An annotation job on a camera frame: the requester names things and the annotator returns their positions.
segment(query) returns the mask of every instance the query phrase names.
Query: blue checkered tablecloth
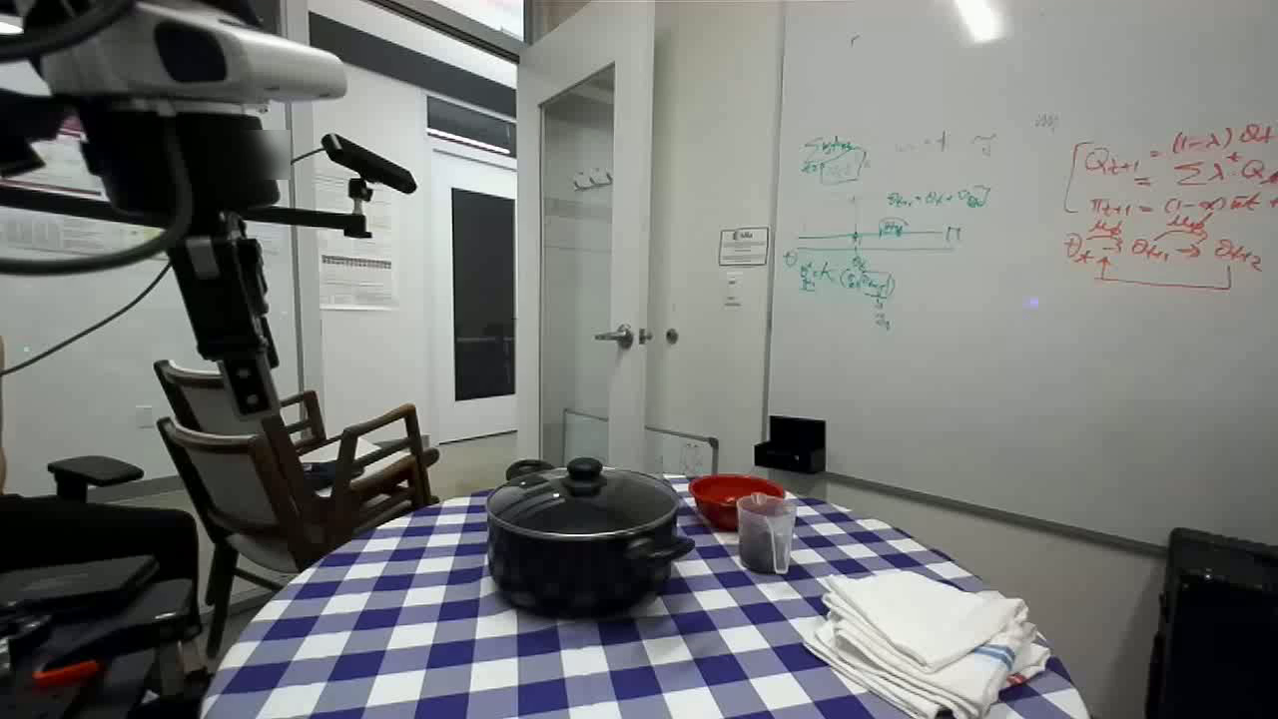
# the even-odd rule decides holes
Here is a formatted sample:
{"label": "blue checkered tablecloth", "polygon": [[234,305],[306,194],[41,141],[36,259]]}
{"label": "blue checkered tablecloth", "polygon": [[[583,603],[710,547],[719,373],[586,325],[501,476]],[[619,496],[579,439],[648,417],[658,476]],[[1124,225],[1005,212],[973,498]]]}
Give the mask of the blue checkered tablecloth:
{"label": "blue checkered tablecloth", "polygon": [[[383,522],[296,576],[225,655],[205,710],[246,713],[900,713],[852,692],[798,632],[821,614],[827,576],[908,567],[973,584],[947,555],[879,520],[798,498],[796,567],[752,576],[736,536],[690,504],[695,551],[662,594],[622,619],[537,619],[513,610],[482,567],[487,496]],[[1085,713],[1052,663],[1003,694],[993,713]]]}

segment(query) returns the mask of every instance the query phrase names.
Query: door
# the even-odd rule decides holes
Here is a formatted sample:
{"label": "door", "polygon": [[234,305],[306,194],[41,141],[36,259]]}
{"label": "door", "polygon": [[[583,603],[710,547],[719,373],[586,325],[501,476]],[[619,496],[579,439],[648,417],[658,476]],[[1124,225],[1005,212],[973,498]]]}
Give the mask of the door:
{"label": "door", "polygon": [[518,450],[644,466],[656,4],[586,4],[518,64]]}
{"label": "door", "polygon": [[431,142],[431,439],[515,430],[515,161]]}

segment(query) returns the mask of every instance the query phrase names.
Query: white towel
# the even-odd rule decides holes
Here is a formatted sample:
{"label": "white towel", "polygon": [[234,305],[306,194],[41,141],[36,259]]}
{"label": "white towel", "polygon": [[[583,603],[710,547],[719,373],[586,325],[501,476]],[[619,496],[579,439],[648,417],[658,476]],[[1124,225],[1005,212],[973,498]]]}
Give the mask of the white towel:
{"label": "white towel", "polygon": [[957,655],[943,668],[923,668],[903,655],[879,628],[853,610],[832,610],[837,628],[837,646],[853,646],[863,663],[885,670],[900,687],[928,694],[955,713],[985,713],[999,704],[999,692],[1038,675],[1052,650],[1038,644],[1029,624],[1003,628],[971,655]]}
{"label": "white towel", "polygon": [[859,608],[889,644],[923,668],[955,663],[1012,624],[1026,624],[1021,599],[999,592],[955,592],[913,571],[832,579],[827,594]]}
{"label": "white towel", "polygon": [[1003,687],[1038,675],[1052,659],[1026,603],[999,592],[955,592],[885,571],[832,579],[827,608],[832,614],[803,635],[807,646],[908,713],[979,719]]}

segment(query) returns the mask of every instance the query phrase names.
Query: red bowl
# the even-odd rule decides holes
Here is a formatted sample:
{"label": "red bowl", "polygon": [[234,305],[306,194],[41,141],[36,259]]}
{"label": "red bowl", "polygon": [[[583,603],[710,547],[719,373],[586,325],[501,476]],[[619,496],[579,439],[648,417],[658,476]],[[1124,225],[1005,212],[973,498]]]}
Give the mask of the red bowl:
{"label": "red bowl", "polygon": [[736,532],[736,498],[744,498],[744,496],[788,496],[788,490],[763,476],[700,476],[700,480],[690,480],[695,512],[703,512],[703,520],[716,532]]}

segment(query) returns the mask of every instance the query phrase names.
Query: wooden chair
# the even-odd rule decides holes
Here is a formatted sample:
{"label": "wooden chair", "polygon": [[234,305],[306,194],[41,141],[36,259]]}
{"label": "wooden chair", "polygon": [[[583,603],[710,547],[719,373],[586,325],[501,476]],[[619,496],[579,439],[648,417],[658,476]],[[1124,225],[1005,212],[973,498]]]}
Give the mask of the wooden chair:
{"label": "wooden chair", "polygon": [[[214,430],[214,434],[261,434],[261,423],[250,417],[234,410],[234,394],[214,373],[186,373],[169,358],[157,363],[161,389],[169,394],[169,407],[174,423],[193,430]],[[387,471],[405,476],[414,490],[414,504],[435,504],[431,490],[431,465],[441,458],[435,449],[418,434],[414,407],[390,407],[366,423],[352,423],[338,434],[329,434],[318,394],[301,391],[277,405],[285,419],[285,434],[293,439],[304,466],[318,476],[362,476],[362,471]]]}
{"label": "wooden chair", "polygon": [[214,547],[209,655],[225,638],[230,579],[246,576],[234,567],[240,555],[293,576],[352,536],[425,508],[425,496],[407,482],[414,476],[413,458],[372,455],[361,476],[316,480],[281,417],[269,417],[261,434],[210,434],[174,419],[161,419],[161,434]]}

